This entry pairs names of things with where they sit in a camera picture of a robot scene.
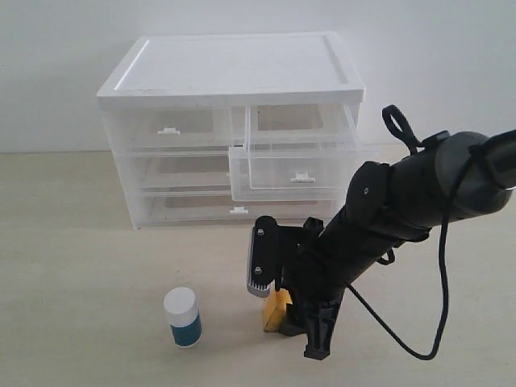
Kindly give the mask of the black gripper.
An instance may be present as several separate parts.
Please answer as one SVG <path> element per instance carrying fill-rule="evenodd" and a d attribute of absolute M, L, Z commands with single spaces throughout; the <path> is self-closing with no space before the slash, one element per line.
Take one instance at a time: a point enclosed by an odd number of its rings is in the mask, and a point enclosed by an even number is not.
<path fill-rule="evenodd" d="M 307 336 L 304 357 L 324 360 L 331 354 L 343 293 L 321 291 L 328 273 L 317 239 L 323 221 L 309 217 L 302 226 L 278 226 L 278 264 L 276 289 L 286 289 L 292 300 L 280 333 L 288 337 Z"/>

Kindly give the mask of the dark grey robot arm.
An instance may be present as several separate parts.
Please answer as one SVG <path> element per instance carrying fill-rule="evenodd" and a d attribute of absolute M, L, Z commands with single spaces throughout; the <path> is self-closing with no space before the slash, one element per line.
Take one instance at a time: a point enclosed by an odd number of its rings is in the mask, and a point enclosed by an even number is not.
<path fill-rule="evenodd" d="M 307 336 L 305 357 L 328 357 L 343 293 L 368 268 L 392 263 L 395 248 L 422 242 L 434 227 L 500 211 L 514 187 L 513 131 L 441 132 L 395 164 L 364 163 L 343 208 L 326 226 L 308 219 L 285 259 L 283 286 Z"/>

